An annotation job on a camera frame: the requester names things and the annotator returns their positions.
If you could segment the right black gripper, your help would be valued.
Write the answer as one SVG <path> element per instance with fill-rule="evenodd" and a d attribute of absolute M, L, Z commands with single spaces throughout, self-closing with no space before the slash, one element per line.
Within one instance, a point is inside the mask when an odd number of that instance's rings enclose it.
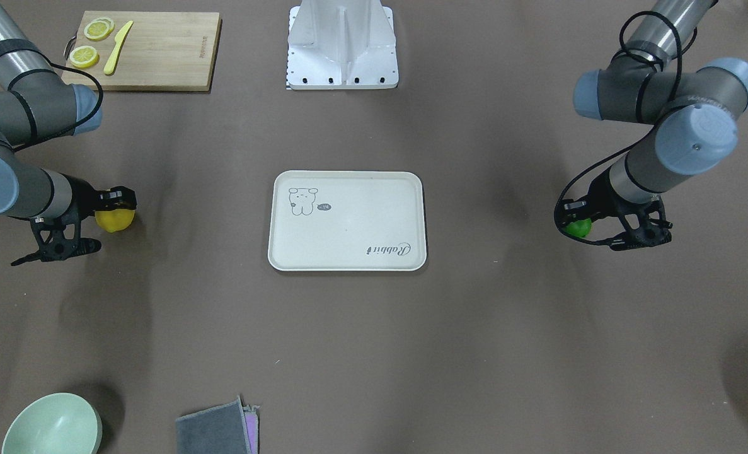
<path fill-rule="evenodd" d="M 71 190 L 69 205 L 59 215 L 40 215 L 31 222 L 38 250 L 11 262 L 12 267 L 26 262 L 55 262 L 73 257 L 91 255 L 102 249 L 102 242 L 83 238 L 82 221 L 95 211 L 134 209 L 135 192 L 128 187 L 116 186 L 95 190 L 82 179 L 65 177 Z"/>

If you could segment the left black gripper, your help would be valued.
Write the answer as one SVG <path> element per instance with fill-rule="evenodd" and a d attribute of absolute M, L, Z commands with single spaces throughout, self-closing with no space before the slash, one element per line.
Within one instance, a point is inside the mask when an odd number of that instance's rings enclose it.
<path fill-rule="evenodd" d="M 604 240 L 576 238 L 565 232 L 564 227 L 570 222 L 587 218 L 592 220 L 592 225 L 599 219 L 616 218 L 623 230 Z M 656 247 L 672 240 L 672 224 L 665 215 L 664 202 L 656 197 L 641 204 L 630 203 L 611 187 L 607 173 L 592 181 L 584 197 L 560 197 L 555 206 L 555 225 L 559 233 L 576 242 L 606 245 L 614 251 Z"/>

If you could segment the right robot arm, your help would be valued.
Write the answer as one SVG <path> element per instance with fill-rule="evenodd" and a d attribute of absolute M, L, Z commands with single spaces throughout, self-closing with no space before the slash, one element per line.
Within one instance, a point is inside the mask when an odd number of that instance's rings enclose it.
<path fill-rule="evenodd" d="M 96 190 L 87 181 L 24 163 L 20 150 L 94 131 L 102 123 L 103 89 L 67 84 L 0 4 L 0 215 L 27 221 L 37 250 L 16 259 L 56 262 L 91 255 L 99 240 L 82 236 L 84 219 L 120 231 L 134 221 L 135 192 Z"/>

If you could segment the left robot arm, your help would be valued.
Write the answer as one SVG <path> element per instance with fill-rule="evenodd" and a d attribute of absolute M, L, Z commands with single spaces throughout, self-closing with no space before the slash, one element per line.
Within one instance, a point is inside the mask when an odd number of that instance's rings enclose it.
<path fill-rule="evenodd" d="M 612 250 L 671 241 L 662 195 L 714 168 L 739 141 L 737 120 L 748 109 L 748 62 L 715 59 L 684 74 L 682 58 L 713 1 L 659 1 L 636 13 L 630 38 L 606 69 L 587 72 L 573 89 L 573 108 L 593 120 L 650 125 L 641 140 L 608 157 L 586 195 L 559 195 L 558 232 Z"/>

